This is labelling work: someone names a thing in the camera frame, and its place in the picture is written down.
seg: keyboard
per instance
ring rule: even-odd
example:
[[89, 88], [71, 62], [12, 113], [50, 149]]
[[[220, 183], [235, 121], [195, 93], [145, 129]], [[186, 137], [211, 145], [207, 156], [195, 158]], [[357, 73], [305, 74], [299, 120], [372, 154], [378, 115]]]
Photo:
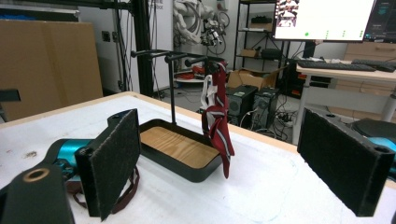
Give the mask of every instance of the keyboard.
[[352, 64], [352, 63], [321, 63], [311, 61], [300, 61], [297, 62], [303, 68], [315, 68], [315, 69], [330, 69], [330, 70], [347, 70], [347, 71], [363, 71], [363, 72], [374, 72], [375, 69], [366, 64]]
[[366, 64], [369, 66], [391, 66], [396, 68], [396, 62], [384, 62], [384, 61], [375, 61], [375, 60], [366, 60], [366, 59], [354, 59], [352, 60], [354, 64]]
[[376, 70], [383, 72], [394, 72], [396, 69], [396, 62], [384, 62], [384, 61], [375, 61], [375, 60], [366, 60], [366, 59], [355, 59], [352, 61], [353, 64], [366, 64], [369, 65]]

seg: floor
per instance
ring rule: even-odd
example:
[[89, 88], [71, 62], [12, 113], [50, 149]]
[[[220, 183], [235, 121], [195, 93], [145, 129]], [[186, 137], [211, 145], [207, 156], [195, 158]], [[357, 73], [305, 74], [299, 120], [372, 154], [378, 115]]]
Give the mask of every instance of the floor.
[[[197, 111], [201, 106], [202, 83], [178, 83], [178, 88], [174, 89], [175, 105]], [[161, 92], [162, 100], [170, 103], [170, 90], [166, 89]], [[268, 130], [251, 130], [253, 132], [265, 134], [278, 140], [291, 143], [292, 138], [292, 121], [285, 122], [282, 117], [288, 115], [288, 118], [294, 120], [297, 116], [300, 100], [285, 95], [279, 95], [277, 100], [277, 118], [274, 124]], [[315, 109], [326, 110], [322, 106], [313, 106]]]

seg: wall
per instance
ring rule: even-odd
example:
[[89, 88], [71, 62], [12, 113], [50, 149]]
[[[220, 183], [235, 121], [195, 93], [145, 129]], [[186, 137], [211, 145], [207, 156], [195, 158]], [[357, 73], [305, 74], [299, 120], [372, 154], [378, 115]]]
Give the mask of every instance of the wall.
[[[229, 0], [229, 9], [226, 11], [228, 16], [230, 17], [230, 25], [226, 29], [227, 35], [225, 36], [226, 44], [227, 44], [227, 49], [225, 53], [220, 55], [220, 57], [226, 59], [229, 62], [228, 68], [232, 69], [233, 68], [233, 51], [234, 51], [234, 44], [235, 44], [235, 32], [236, 32], [236, 21], [237, 21], [237, 9], [238, 9], [238, 1], [234, 0]], [[203, 3], [207, 6], [216, 8], [216, 0], [203, 0]], [[267, 15], [268, 13], [272, 14], [274, 11], [274, 5], [269, 4], [269, 5], [254, 5], [254, 7], [251, 7], [250, 12], [254, 14], [265, 14]], [[247, 15], [247, 7], [244, 5], [241, 5], [241, 18], [245, 18]], [[250, 46], [254, 45], [258, 40], [260, 40], [259, 37], [256, 37], [251, 39], [251, 42], [248, 42], [247, 45], [250, 44]], [[290, 50], [289, 50], [289, 57], [293, 55], [295, 52], [299, 52], [304, 49], [304, 43], [300, 46], [301, 42], [290, 42]], [[243, 45], [242, 40], [239, 40], [238, 46]], [[320, 44], [316, 47], [315, 50], [315, 57], [324, 57], [324, 58], [329, 58], [329, 59], [343, 59], [344, 54], [347, 48], [346, 43], [323, 43]], [[201, 54], [206, 54], [206, 50], [204, 46], [201, 45], [196, 45], [196, 46], [183, 46], [181, 49], [182, 51], [185, 52], [192, 52], [192, 53], [201, 53]], [[270, 67], [273, 67], [277, 65], [277, 63], [266, 63], [265, 66], [269, 65]], [[239, 68], [241, 66], [241, 60], [237, 60], [236, 62], [236, 68]], [[253, 67], [256, 69], [261, 69], [262, 68], [262, 62], [253, 62], [253, 61], [247, 61], [246, 66]]]
[[122, 80], [122, 72], [120, 70], [120, 56], [118, 44], [113, 38], [105, 41], [102, 38], [102, 32], [117, 31], [113, 9], [99, 9], [95, 7], [79, 7], [79, 20], [91, 22], [95, 35], [95, 46], [99, 62], [99, 69], [104, 89], [113, 92], [120, 92], [118, 85]]

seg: white cable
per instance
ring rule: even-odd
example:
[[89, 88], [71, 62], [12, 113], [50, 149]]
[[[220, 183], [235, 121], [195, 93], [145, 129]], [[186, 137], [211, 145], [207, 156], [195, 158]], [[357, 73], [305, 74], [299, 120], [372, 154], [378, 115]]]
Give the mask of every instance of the white cable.
[[244, 117], [241, 118], [241, 122], [239, 122], [239, 127], [242, 127], [242, 122], [244, 121], [244, 118], [245, 118], [247, 115], [250, 115], [251, 113], [254, 113], [254, 112], [256, 112], [256, 111], [257, 111], [257, 108], [254, 109], [254, 110], [252, 110], [252, 111], [248, 111], [248, 112], [244, 115]]
[[257, 113], [253, 114], [253, 118], [251, 118], [250, 130], [253, 130], [254, 124], [256, 123], [257, 116], [258, 116]]

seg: cable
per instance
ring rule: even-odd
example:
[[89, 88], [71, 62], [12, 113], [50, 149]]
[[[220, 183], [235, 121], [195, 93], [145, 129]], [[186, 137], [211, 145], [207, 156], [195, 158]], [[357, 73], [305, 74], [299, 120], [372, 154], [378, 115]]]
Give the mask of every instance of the cable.
[[316, 46], [317, 46], [317, 45], [314, 45], [314, 46], [311, 46], [311, 47], [309, 47], [309, 48], [307, 48], [307, 49], [303, 49], [303, 50], [301, 50], [300, 52], [294, 53], [294, 56], [292, 57], [292, 59], [294, 59], [294, 57], [297, 56], [297, 54], [299, 54], [299, 53], [301, 53], [301, 52], [304, 52], [304, 51], [306, 51], [306, 50], [312, 49], [312, 48], [314, 48], [314, 47], [316, 47]]
[[287, 112], [287, 109], [285, 108], [285, 104], [288, 102], [288, 96], [283, 95], [283, 97], [284, 97], [285, 100], [284, 100], [283, 103], [279, 101], [280, 102], [280, 106], [278, 106], [277, 109], [276, 109], [276, 116], [279, 116], [280, 114], [287, 114], [289, 118], [292, 118], [297, 113], [297, 110]]
[[194, 23], [187, 30], [198, 35], [201, 30], [201, 15], [197, 12], [192, 3], [184, 3], [184, 5], [189, 7], [195, 16]]
[[260, 123], [265, 111], [266, 111], [266, 109], [262, 109], [261, 113], [257, 113], [257, 112], [254, 113], [252, 121], [251, 121], [250, 130], [253, 130], [253, 128], [255, 128], [255, 126], [257, 126], [257, 127], [265, 126], [265, 124]]
[[264, 134], [264, 133], [262, 133], [262, 132], [265, 132], [265, 133], [271, 133], [272, 134], [272, 137], [274, 137], [275, 139], [276, 139], [276, 133], [274, 132], [274, 131], [271, 131], [271, 130], [269, 130], [269, 129], [258, 129], [258, 130], [256, 130], [256, 131], [254, 131], [255, 133], [260, 133], [260, 134], [262, 134], [262, 135], [266, 135], [266, 136], [268, 136], [267, 134]]
[[223, 49], [220, 53], [218, 53], [219, 44], [217, 44], [217, 45], [214, 47], [214, 48], [216, 49], [215, 52], [213, 52], [213, 51], [210, 49], [210, 47], [212, 47], [212, 46], [207, 46], [207, 47], [206, 47], [206, 55], [207, 55], [207, 52], [208, 52], [208, 51], [211, 52], [212, 54], [216, 55], [216, 56], [219, 56], [220, 54], [222, 54], [222, 53], [225, 52], [225, 50], [227, 49], [227, 44], [226, 44], [226, 42], [225, 42], [224, 36], [223, 36], [223, 35], [220, 35], [219, 37], [222, 38], [221, 41], [222, 41], [222, 43], [223, 43], [222, 46], [224, 46], [224, 49]]
[[[280, 48], [277, 46], [277, 44], [274, 42], [274, 40], [272, 39], [272, 38], [269, 38], [270, 39], [270, 41], [273, 43], [273, 45], [277, 48], [277, 49], [279, 49], [280, 50]], [[282, 52], [282, 59], [281, 60], [283, 60], [283, 59], [287, 59], [288, 57], [286, 57], [286, 55]]]
[[224, 24], [224, 28], [226, 28], [226, 27], [228, 27], [230, 25], [230, 17], [228, 16], [227, 13], [221, 11], [221, 12], [219, 12], [219, 20], [220, 21], [221, 21], [221, 15], [225, 15], [227, 17], [228, 23], [227, 23], [227, 25]]
[[273, 123], [273, 128], [274, 128], [274, 133], [276, 134], [276, 136], [278, 136], [280, 138], [280, 140], [286, 142], [288, 140], [288, 135], [285, 134], [283, 131], [285, 129], [285, 126], [283, 125], [282, 130], [279, 130], [278, 127], [276, 127], [276, 123]]
[[254, 109], [254, 110], [252, 110], [252, 111], [248, 111], [248, 112], [244, 115], [244, 117], [241, 118], [241, 122], [239, 122], [239, 127], [242, 127], [242, 123], [243, 123], [243, 121], [244, 121], [244, 119], [245, 119], [245, 117], [246, 117], [247, 115], [250, 115], [251, 113], [254, 113], [254, 112], [256, 112], [256, 111], [257, 111], [257, 108]]
[[[131, 1], [129, 1], [128, 11], [129, 12], [132, 11]], [[128, 13], [127, 20], [126, 20], [126, 46], [123, 47], [123, 51], [124, 51], [123, 52], [123, 58], [125, 59], [126, 66], [128, 67], [128, 73], [127, 73], [128, 75], [127, 75], [126, 83], [125, 83], [125, 85], [127, 87], [126, 88], [127, 91], [131, 91], [133, 89], [132, 88], [132, 76], [131, 76], [132, 56], [131, 56], [131, 54], [127, 54], [129, 44], [132, 46], [132, 35], [130, 35], [130, 32], [129, 32], [129, 22], [130, 22], [130, 20], [131, 20], [131, 13]], [[121, 41], [123, 44], [125, 44], [122, 33], [120, 34], [119, 41]]]
[[260, 44], [260, 42], [262, 42], [265, 38], [267, 38], [267, 35], [263, 36], [255, 45], [253, 45], [253, 47], [251, 47], [251, 49], [254, 49], [254, 47]]
[[183, 74], [177, 74], [176, 78], [193, 79], [195, 78], [195, 75], [193, 73], [183, 73]]
[[175, 31], [178, 33], [178, 30], [174, 29], [174, 47], [179, 48], [181, 46], [181, 40], [180, 40], [181, 35], [175, 33]]
[[[192, 101], [189, 96], [201, 96], [201, 92], [202, 91], [185, 91], [183, 89], [181, 89], [181, 91], [175, 92], [175, 97], [177, 96], [183, 96], [184, 98], [186, 98], [186, 100], [192, 104], [196, 104], [196, 103], [201, 103], [201, 99], [197, 100], [197, 101]], [[168, 91], [164, 91], [165, 96], [170, 97], [170, 93]]]
[[[119, 50], [120, 50], [121, 55], [123, 55], [122, 53], [125, 51], [125, 46], [124, 46], [122, 37], [120, 38], [120, 36], [122, 36], [122, 30], [121, 30], [121, 22], [120, 22], [121, 19], [120, 19], [119, 1], [115, 0], [114, 3], [115, 3], [115, 12], [116, 12], [116, 17], [117, 17], [117, 19], [116, 19], [117, 33], [119, 35]], [[126, 91], [129, 89], [128, 84], [126, 83], [128, 75], [125, 70], [126, 69], [125, 68], [125, 66], [126, 66], [125, 57], [123, 57], [123, 56], [121, 56], [121, 64], [122, 64], [122, 82], [124, 85], [122, 87], [122, 90]]]
[[[155, 1], [155, 0], [151, 0], [151, 8], [150, 8], [149, 16], [148, 16], [149, 20], [151, 20], [151, 13], [152, 13], [153, 8], [154, 8], [154, 12], [153, 12], [153, 18], [152, 18], [150, 48], [153, 49], [153, 41], [154, 41], [154, 36], [155, 36], [155, 49], [156, 49], [158, 46], [158, 23], [157, 23], [157, 1]], [[158, 85], [156, 68], [157, 68], [157, 58], [154, 58], [153, 62], [151, 63], [151, 69], [152, 69], [152, 75], [153, 75], [152, 78], [154, 79], [155, 85], [157, 87], [158, 99], [161, 100], [162, 98], [160, 95], [160, 87]]]
[[294, 57], [295, 57], [298, 53], [300, 53], [299, 50], [300, 50], [302, 44], [303, 44], [303, 42], [300, 42], [299, 47], [298, 47], [297, 50], [293, 53], [293, 55], [291, 56], [291, 59], [294, 59]]
[[391, 59], [386, 60], [385, 62], [390, 62], [390, 61], [395, 60], [395, 59], [396, 58], [391, 58]]
[[202, 88], [200, 88], [198, 91], [188, 91], [184, 88], [180, 88], [180, 89], [187, 93], [200, 93], [199, 95], [201, 95], [201, 92], [202, 92]]

